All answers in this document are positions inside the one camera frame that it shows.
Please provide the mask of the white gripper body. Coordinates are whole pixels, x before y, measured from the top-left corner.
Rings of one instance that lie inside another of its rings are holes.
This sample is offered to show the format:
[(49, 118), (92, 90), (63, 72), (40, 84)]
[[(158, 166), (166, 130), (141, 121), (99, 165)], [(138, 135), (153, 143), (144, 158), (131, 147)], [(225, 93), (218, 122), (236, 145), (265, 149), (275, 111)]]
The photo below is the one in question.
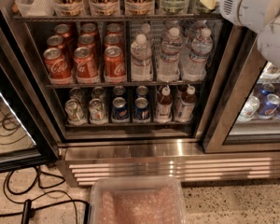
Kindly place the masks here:
[(280, 0), (219, 0), (221, 16), (258, 33), (280, 15)]

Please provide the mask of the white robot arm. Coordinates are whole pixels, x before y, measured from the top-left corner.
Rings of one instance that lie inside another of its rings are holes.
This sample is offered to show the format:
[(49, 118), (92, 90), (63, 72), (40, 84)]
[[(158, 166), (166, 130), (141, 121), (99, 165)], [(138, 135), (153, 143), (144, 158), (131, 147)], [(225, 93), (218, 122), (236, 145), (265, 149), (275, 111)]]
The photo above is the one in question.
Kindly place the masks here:
[(260, 54), (280, 69), (280, 0), (196, 0), (232, 24), (257, 34)]

